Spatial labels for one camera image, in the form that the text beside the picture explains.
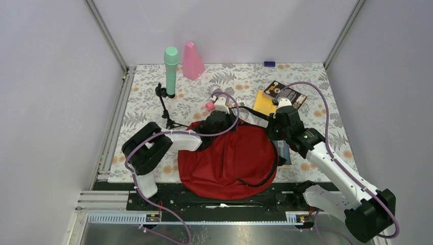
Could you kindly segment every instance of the small tripod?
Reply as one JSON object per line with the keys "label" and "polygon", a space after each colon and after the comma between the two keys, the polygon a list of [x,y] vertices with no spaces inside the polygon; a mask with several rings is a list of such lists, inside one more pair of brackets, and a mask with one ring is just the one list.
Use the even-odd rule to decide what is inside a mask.
{"label": "small tripod", "polygon": [[162,113],[162,118],[167,119],[167,124],[165,124],[165,127],[167,129],[174,129],[174,128],[178,128],[178,127],[187,127],[186,125],[183,124],[178,124],[177,122],[173,121],[170,119],[170,115],[169,115],[169,111],[167,111],[167,108],[165,107],[164,104],[164,100],[162,100],[162,97],[167,97],[167,89],[163,88],[161,86],[161,83],[158,83],[158,86],[155,88],[155,93],[156,96],[159,97],[159,100],[161,101],[162,107],[164,109],[164,112]]}

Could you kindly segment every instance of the gray wall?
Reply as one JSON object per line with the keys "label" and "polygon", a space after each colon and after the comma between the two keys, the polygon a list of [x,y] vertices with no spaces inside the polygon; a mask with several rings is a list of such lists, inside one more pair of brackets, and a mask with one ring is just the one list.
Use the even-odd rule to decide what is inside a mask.
{"label": "gray wall", "polygon": [[323,62],[356,0],[95,0],[129,65],[193,41],[205,63]]}
{"label": "gray wall", "polygon": [[360,173],[397,197],[394,245],[431,244],[432,13],[367,1],[328,71]]}
{"label": "gray wall", "polygon": [[0,244],[62,243],[122,76],[83,1],[1,1]]}

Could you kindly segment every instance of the red fabric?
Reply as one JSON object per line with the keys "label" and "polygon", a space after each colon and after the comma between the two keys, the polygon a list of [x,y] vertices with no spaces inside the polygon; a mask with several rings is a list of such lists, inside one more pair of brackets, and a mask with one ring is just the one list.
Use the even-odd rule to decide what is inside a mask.
{"label": "red fabric", "polygon": [[201,197],[234,200],[247,198],[265,190],[271,178],[260,187],[278,161],[274,144],[263,128],[240,124],[236,131],[218,136],[210,147],[201,152],[179,151],[180,180],[186,188]]}

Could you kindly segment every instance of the mint green microphone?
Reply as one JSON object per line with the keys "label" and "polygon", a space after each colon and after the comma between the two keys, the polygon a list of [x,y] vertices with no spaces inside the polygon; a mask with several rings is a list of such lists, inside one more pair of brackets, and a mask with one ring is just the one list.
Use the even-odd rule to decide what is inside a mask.
{"label": "mint green microphone", "polygon": [[179,64],[179,52],[175,47],[168,47],[165,50],[164,63],[167,96],[173,99],[176,94],[176,68]]}

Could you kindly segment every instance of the tabletop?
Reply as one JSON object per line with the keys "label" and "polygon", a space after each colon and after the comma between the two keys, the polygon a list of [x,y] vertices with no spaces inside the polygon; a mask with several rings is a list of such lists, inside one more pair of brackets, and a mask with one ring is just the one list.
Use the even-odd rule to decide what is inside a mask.
{"label": "tabletop", "polygon": [[[209,99],[209,87],[218,84],[236,100],[252,108],[258,90],[264,90],[276,80],[282,84],[307,81],[317,85],[329,104],[329,143],[347,164],[357,172],[343,122],[340,118],[328,76],[322,63],[277,64],[264,67],[263,64],[206,64],[206,71],[196,80],[187,79],[182,74],[182,65],[177,68],[176,96],[164,99],[170,117],[177,123],[189,125],[204,120],[208,115],[204,108]],[[147,123],[154,121],[165,127],[161,118],[163,109],[155,94],[158,82],[165,86],[164,65],[139,65],[128,98],[122,121],[108,182],[130,183],[131,172],[124,166],[125,156],[122,145]],[[305,127],[316,128],[324,134],[326,110],[319,94],[308,85],[296,85],[294,89],[308,98],[299,109]],[[311,180],[326,182],[329,179],[316,166],[299,154],[291,151],[291,165],[278,167],[274,182],[303,182]],[[154,170],[155,181],[159,183],[180,183],[177,152],[167,152]]]}

